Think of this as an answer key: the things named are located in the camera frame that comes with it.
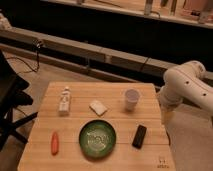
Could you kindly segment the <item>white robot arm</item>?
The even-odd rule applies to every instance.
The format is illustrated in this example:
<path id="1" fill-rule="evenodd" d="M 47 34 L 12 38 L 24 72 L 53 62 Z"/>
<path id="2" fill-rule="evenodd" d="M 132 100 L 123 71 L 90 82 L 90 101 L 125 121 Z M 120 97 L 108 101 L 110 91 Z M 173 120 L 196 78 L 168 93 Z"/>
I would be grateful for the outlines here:
<path id="1" fill-rule="evenodd" d="M 157 93 L 161 108 L 161 123 L 166 125 L 173 110 L 186 98 L 213 117 L 213 87 L 204 83 L 206 69 L 199 61 L 188 61 L 164 72 L 164 85 Z"/>

